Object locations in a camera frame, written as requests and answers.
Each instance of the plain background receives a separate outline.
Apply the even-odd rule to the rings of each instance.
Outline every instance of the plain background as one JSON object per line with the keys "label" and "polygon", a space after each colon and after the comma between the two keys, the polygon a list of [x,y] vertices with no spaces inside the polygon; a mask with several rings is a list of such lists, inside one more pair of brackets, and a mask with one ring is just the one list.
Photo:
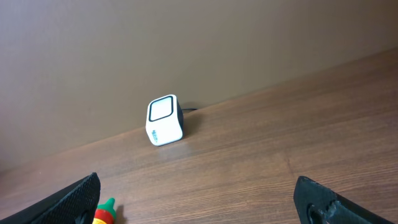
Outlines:
{"label": "plain background", "polygon": [[396,0],[0,2],[0,169],[398,45]]}

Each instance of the wood grain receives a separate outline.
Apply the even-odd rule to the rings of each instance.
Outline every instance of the wood grain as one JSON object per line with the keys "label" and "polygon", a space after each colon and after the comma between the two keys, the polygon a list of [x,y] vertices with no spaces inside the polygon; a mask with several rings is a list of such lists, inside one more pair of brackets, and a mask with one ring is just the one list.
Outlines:
{"label": "wood grain", "polygon": [[299,175],[398,222],[397,97],[394,49],[2,172],[0,218],[97,172],[118,223],[298,223]]}

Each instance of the printed logo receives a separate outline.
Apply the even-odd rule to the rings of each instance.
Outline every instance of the printed logo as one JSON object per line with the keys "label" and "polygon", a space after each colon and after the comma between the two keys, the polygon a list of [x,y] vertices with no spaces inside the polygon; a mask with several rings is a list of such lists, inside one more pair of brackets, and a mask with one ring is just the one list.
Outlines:
{"label": "printed logo", "polygon": [[156,130],[152,131],[152,136],[154,137],[155,142],[157,142]]}

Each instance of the wooden table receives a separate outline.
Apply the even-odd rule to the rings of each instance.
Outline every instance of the wooden table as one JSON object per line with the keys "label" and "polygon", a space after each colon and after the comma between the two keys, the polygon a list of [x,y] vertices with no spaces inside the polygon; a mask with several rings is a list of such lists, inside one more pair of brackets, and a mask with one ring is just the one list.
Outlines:
{"label": "wooden table", "polygon": [[0,218],[97,172],[118,223],[298,223],[299,175],[398,222],[398,49],[191,112],[185,133],[155,147],[139,128],[5,171]]}

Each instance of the wooden surface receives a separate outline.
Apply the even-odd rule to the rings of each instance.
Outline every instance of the wooden surface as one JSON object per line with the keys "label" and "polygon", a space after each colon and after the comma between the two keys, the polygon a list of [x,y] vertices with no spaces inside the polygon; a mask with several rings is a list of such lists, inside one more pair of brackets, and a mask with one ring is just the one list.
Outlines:
{"label": "wooden surface", "polygon": [[139,128],[3,172],[0,218],[97,172],[118,223],[298,223],[299,175],[398,222],[397,97],[391,50],[191,112],[179,142]]}

